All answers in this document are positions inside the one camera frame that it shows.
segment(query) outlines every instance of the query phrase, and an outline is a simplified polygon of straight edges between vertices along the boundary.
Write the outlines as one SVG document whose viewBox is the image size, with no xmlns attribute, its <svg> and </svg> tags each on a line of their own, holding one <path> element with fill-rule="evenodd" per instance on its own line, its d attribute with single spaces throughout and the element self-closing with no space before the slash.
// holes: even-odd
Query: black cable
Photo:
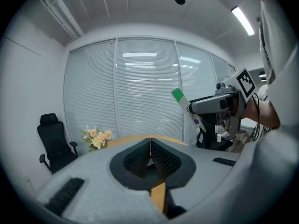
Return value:
<svg viewBox="0 0 299 224">
<path fill-rule="evenodd" d="M 254 93 L 257 97 L 257 103 L 256 100 L 253 98 L 253 102 L 256 105 L 256 110 L 257 110 L 257 126 L 255 127 L 255 129 L 253 130 L 252 133 L 252 141 L 256 141 L 260 135 L 260 109 L 259 109 L 259 98 L 258 95 L 256 93 Z"/>
</svg>

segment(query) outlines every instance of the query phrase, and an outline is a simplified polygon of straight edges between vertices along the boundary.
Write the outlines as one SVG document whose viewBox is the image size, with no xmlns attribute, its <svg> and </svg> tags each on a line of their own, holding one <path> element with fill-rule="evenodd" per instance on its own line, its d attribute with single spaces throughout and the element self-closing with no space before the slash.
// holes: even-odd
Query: glass wall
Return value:
<svg viewBox="0 0 299 224">
<path fill-rule="evenodd" d="M 189 100 L 211 96 L 229 75 L 224 60 L 175 41 L 122 38 L 75 50 L 64 81 L 71 140 L 86 152 L 80 130 L 88 125 L 110 129 L 116 138 L 156 134 L 195 145 L 198 130 L 171 91 L 180 87 Z"/>
</svg>

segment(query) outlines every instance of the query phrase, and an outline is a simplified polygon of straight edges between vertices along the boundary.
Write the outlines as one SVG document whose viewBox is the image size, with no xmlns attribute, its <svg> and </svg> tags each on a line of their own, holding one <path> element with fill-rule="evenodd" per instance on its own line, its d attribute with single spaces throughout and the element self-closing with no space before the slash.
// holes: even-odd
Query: office chair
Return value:
<svg viewBox="0 0 299 224">
<path fill-rule="evenodd" d="M 44 163 L 53 174 L 78 157 L 76 150 L 77 143 L 70 142 L 70 145 L 74 148 L 75 155 L 66 143 L 64 124 L 58 121 L 56 114 L 42 115 L 41 125 L 37 127 L 37 131 L 46 149 L 50 166 L 45 160 L 45 154 L 39 157 L 39 162 Z"/>
</svg>

